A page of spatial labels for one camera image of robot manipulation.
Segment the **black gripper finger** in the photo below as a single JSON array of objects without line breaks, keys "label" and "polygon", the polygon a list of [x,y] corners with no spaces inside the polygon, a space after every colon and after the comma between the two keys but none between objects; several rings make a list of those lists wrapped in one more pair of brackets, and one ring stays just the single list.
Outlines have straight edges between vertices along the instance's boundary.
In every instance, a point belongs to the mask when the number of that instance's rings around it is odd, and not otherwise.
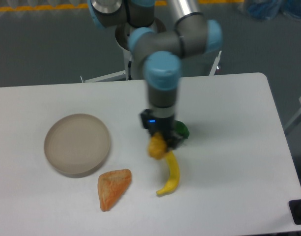
[{"label": "black gripper finger", "polygon": [[177,149],[184,141],[184,138],[178,134],[169,134],[164,136],[167,145],[167,150]]}]

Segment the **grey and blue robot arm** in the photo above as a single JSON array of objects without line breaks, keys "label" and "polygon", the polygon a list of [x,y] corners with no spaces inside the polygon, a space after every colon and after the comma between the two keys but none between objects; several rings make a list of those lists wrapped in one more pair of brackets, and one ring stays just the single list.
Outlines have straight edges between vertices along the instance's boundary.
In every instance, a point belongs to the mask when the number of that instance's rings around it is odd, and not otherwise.
[{"label": "grey and blue robot arm", "polygon": [[133,61],[133,78],[147,84],[148,108],[141,112],[143,127],[151,136],[161,134],[166,150],[184,136],[175,130],[175,112],[181,60],[218,50],[223,37],[220,24],[208,20],[194,0],[170,0],[174,29],[159,31],[152,0],[90,0],[88,9],[98,28],[124,30],[123,48]]}]

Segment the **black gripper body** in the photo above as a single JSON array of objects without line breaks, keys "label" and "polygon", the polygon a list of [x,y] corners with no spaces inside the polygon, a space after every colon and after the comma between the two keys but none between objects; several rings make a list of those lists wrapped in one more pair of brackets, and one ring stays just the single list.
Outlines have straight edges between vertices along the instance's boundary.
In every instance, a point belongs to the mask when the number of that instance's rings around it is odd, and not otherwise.
[{"label": "black gripper body", "polygon": [[146,129],[151,137],[156,133],[163,136],[164,139],[171,139],[174,132],[175,115],[159,118],[153,115],[153,111],[145,109],[140,113],[142,126]]}]

